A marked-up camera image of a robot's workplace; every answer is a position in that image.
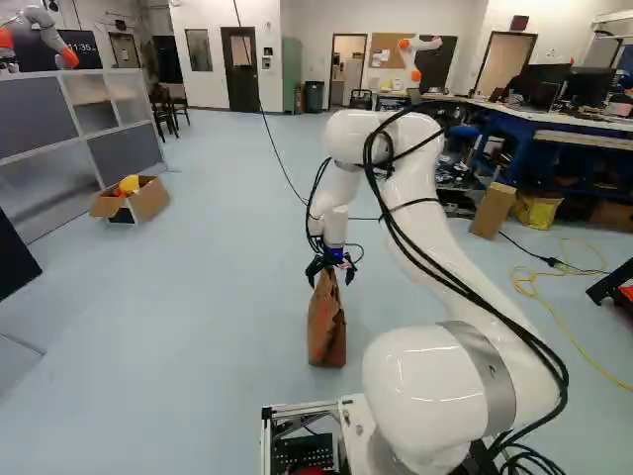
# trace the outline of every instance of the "door window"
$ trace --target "door window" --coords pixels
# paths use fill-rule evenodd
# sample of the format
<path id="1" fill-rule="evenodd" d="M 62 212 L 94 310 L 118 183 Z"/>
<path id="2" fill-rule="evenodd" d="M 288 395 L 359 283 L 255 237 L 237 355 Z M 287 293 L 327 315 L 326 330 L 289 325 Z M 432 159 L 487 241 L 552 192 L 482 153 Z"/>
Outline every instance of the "door window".
<path id="1" fill-rule="evenodd" d="M 230 37 L 230 52 L 233 56 L 233 66 L 249 66 L 251 64 L 250 37 Z"/>

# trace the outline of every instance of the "cardboard box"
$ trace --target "cardboard box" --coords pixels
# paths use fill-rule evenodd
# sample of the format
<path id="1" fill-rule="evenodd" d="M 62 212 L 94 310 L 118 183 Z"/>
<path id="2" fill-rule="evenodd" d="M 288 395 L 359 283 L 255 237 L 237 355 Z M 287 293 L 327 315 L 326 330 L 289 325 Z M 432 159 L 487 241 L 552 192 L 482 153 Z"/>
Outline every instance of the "cardboard box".
<path id="1" fill-rule="evenodd" d="M 486 239 L 494 239 L 515 199 L 516 188 L 491 183 L 477 209 L 469 231 Z"/>
<path id="2" fill-rule="evenodd" d="M 589 222 L 605 228 L 633 233 L 633 205 L 600 201 L 593 210 Z"/>
<path id="3" fill-rule="evenodd" d="M 308 308 L 308 363 L 340 368 L 346 360 L 345 313 L 334 269 L 320 272 Z"/>
<path id="4" fill-rule="evenodd" d="M 169 203 L 169 195 L 157 176 L 138 177 L 140 189 L 126 198 L 115 196 L 119 184 L 99 193 L 90 208 L 90 216 L 107 218 L 110 223 L 137 225 L 151 220 Z"/>
<path id="5" fill-rule="evenodd" d="M 547 198 L 520 194 L 512 208 L 514 216 L 533 230 L 549 230 L 563 198 Z"/>

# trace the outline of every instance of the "green cabinet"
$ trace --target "green cabinet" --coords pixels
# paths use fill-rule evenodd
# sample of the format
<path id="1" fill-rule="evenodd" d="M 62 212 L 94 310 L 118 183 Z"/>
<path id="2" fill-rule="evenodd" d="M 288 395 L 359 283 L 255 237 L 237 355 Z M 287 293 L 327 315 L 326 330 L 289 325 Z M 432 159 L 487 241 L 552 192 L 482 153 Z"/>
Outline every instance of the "green cabinet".
<path id="1" fill-rule="evenodd" d="M 295 112 L 295 88 L 301 85 L 302 44 L 296 38 L 281 39 L 284 112 Z"/>

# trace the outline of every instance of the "computer monitor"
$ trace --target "computer monitor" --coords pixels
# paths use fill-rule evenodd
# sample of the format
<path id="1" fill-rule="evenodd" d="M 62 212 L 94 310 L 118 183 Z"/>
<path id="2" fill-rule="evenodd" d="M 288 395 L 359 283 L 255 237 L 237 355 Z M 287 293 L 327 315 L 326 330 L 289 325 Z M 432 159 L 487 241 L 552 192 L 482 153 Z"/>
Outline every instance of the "computer monitor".
<path id="1" fill-rule="evenodd" d="M 549 82 L 563 84 L 569 76 L 572 65 L 560 64 L 528 64 L 521 75 L 526 75 L 530 80 L 538 82 Z"/>
<path id="2" fill-rule="evenodd" d="M 521 73 L 512 78 L 510 89 L 514 94 L 528 98 L 534 92 L 540 93 L 541 84 L 563 84 L 572 66 L 565 64 L 528 64 Z"/>
<path id="3" fill-rule="evenodd" d="M 567 78 L 563 99 L 576 106 L 600 106 L 613 85 L 615 69 L 573 67 Z"/>

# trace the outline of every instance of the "brown paper bag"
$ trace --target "brown paper bag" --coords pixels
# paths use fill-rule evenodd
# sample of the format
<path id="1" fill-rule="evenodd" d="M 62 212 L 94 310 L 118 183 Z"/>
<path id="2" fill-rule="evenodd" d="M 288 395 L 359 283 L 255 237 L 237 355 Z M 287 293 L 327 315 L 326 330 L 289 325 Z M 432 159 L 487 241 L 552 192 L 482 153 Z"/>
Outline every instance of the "brown paper bag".
<path id="1" fill-rule="evenodd" d="M 308 363 L 341 368 L 345 365 L 345 314 L 334 269 L 320 272 L 308 308 Z"/>

